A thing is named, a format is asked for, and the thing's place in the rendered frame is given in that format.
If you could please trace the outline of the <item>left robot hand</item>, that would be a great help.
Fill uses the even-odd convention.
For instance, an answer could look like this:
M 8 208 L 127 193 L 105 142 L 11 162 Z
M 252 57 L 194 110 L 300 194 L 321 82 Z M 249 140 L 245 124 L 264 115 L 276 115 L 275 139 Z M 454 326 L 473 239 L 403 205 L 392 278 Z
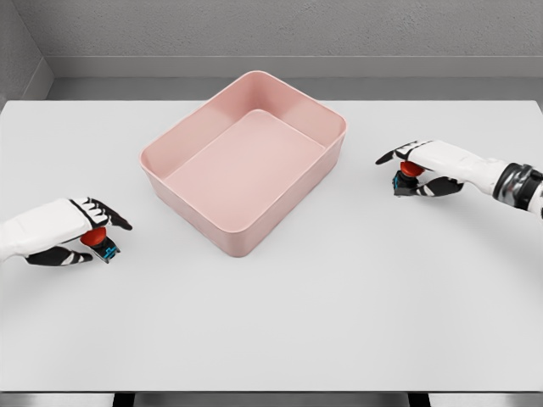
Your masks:
M 87 231 L 118 226 L 130 231 L 132 225 L 119 213 L 96 198 L 59 198 L 16 215 L 14 239 L 17 254 L 31 265 L 67 266 L 92 261 L 89 253 L 63 246 Z

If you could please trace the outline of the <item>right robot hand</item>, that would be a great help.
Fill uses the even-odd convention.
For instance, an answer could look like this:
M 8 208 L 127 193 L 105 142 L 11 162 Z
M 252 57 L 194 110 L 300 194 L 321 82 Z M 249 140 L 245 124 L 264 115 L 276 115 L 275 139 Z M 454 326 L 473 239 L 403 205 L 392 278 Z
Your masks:
M 479 180 L 486 160 L 449 143 L 410 142 L 385 153 L 375 164 L 393 159 L 411 161 L 425 169 L 418 177 L 417 194 L 412 196 L 435 198 L 451 195 L 460 192 L 466 182 L 484 192 L 480 189 Z

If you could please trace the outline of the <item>red button industrial switch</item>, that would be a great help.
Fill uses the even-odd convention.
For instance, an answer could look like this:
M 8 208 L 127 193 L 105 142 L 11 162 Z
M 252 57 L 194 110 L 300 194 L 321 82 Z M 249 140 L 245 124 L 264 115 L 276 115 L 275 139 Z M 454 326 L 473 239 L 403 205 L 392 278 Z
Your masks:
M 80 237 L 80 241 L 82 244 L 88 246 L 106 264 L 120 252 L 116 243 L 107 236 L 105 227 L 87 231 Z
M 400 169 L 392 180 L 395 196 L 412 196 L 417 194 L 418 177 L 425 169 L 411 161 L 402 161 Z

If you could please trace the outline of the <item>pink rectangular basket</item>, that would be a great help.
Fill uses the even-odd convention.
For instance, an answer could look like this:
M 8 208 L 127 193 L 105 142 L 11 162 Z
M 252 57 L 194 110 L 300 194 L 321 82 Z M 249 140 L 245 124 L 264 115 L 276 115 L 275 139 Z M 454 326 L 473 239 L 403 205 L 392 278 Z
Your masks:
M 250 253 L 332 170 L 345 118 L 250 71 L 140 153 L 156 195 L 232 257 Z

